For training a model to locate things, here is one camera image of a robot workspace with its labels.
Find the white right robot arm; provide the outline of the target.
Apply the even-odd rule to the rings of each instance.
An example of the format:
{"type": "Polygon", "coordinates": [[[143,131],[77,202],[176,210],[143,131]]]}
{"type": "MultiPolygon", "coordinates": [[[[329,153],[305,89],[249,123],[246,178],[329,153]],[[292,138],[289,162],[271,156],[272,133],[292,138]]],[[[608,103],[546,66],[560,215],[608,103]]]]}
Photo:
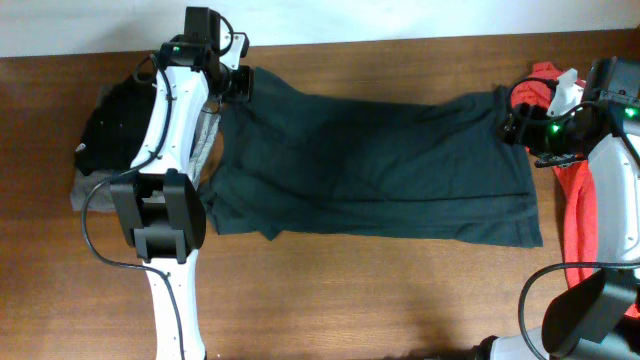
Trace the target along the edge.
{"type": "Polygon", "coordinates": [[[593,262],[544,267],[525,283],[518,309],[534,282],[556,270],[589,269],[591,275],[548,306],[543,324],[488,337],[463,359],[636,359],[639,323],[639,64],[618,57],[595,61],[586,84],[575,70],[545,81],[548,107],[510,105],[499,127],[509,145],[524,145],[539,168],[586,162],[594,181],[597,255],[593,262]]]}

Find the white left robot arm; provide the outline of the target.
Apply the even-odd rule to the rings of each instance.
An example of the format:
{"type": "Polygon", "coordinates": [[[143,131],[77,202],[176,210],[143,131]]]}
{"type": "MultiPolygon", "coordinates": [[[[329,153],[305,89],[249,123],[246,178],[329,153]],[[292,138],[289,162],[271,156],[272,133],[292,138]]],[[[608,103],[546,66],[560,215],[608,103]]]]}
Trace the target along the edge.
{"type": "Polygon", "coordinates": [[[205,211],[194,160],[198,118],[208,101],[252,97],[253,71],[241,64],[249,39],[218,12],[185,11],[184,30],[153,56],[156,95],[130,170],[110,184],[126,243],[149,281],[159,359],[204,359],[196,301],[196,264],[205,211]]]}

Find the dark green Nike t-shirt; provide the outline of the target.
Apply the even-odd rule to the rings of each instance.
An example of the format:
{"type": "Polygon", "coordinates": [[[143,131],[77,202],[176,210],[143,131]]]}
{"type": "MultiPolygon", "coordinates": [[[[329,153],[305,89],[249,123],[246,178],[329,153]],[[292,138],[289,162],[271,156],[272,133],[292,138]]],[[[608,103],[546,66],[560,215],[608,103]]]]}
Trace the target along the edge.
{"type": "Polygon", "coordinates": [[[439,105],[303,93],[257,69],[222,115],[224,150],[199,189],[221,235],[258,232],[543,243],[526,151],[503,143],[506,90],[439,105]]]}

